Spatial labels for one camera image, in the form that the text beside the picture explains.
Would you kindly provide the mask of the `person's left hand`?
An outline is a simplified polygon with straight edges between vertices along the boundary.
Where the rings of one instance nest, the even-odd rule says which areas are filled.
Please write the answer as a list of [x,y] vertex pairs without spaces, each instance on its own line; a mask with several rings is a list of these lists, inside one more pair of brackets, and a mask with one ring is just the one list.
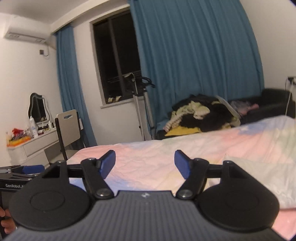
[[9,209],[3,209],[0,207],[1,226],[4,228],[4,232],[9,235],[16,230],[16,224],[11,217]]

